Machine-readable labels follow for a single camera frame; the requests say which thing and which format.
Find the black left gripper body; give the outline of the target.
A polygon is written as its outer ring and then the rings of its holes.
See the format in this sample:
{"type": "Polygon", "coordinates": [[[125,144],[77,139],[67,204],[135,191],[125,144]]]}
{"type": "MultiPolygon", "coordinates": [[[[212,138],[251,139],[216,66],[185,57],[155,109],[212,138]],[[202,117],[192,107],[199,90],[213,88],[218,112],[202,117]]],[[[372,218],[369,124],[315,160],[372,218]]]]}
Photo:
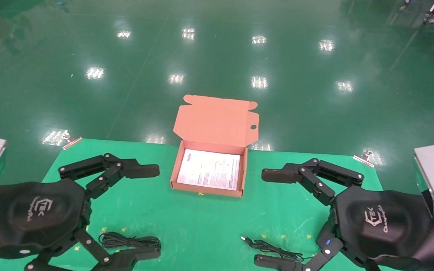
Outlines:
{"type": "Polygon", "coordinates": [[[0,259],[58,257],[76,244],[90,214],[85,189],[72,180],[0,185],[0,259]]]}

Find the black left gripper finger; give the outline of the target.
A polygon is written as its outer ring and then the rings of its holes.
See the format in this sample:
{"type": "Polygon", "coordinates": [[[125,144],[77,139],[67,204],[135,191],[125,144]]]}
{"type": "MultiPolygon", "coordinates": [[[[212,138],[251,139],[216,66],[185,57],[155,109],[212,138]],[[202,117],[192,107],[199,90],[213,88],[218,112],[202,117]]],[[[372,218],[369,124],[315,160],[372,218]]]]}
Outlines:
{"type": "MultiPolygon", "coordinates": [[[[161,248],[140,247],[109,254],[100,244],[95,242],[85,230],[75,233],[83,247],[98,261],[92,271],[132,271],[138,261],[157,259],[161,255],[161,248]]],[[[67,271],[49,264],[53,253],[42,252],[25,266],[26,271],[67,271]]]]}
{"type": "Polygon", "coordinates": [[[124,177],[138,179],[160,175],[157,164],[142,165],[135,158],[117,158],[110,153],[64,165],[58,171],[62,180],[73,181],[98,174],[86,185],[86,197],[91,199],[97,199],[124,177]]]}

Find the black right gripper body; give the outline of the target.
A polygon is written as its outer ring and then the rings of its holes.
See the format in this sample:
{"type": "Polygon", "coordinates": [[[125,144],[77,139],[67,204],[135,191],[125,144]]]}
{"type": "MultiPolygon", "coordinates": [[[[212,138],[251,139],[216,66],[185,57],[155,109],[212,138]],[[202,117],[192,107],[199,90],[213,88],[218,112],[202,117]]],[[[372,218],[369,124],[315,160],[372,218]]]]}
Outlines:
{"type": "Polygon", "coordinates": [[[434,271],[434,219],[420,195],[349,187],[333,199],[316,243],[332,238],[362,268],[434,271]]]}

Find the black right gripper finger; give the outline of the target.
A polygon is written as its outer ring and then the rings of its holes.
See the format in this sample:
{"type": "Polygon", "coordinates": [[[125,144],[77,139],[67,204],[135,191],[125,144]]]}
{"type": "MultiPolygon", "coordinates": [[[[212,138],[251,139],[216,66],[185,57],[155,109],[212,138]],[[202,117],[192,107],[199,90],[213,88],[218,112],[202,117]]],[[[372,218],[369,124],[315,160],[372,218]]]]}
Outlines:
{"type": "Polygon", "coordinates": [[[327,161],[312,158],[304,163],[286,163],[281,169],[263,169],[261,178],[272,183],[299,183],[324,206],[330,206],[336,193],[323,182],[329,180],[344,187],[361,187],[364,175],[327,161]]]}
{"type": "Polygon", "coordinates": [[[332,258],[339,254],[345,247],[324,247],[319,253],[303,264],[291,259],[280,257],[264,256],[257,254],[254,257],[254,264],[264,268],[278,271],[320,271],[332,258]]]}

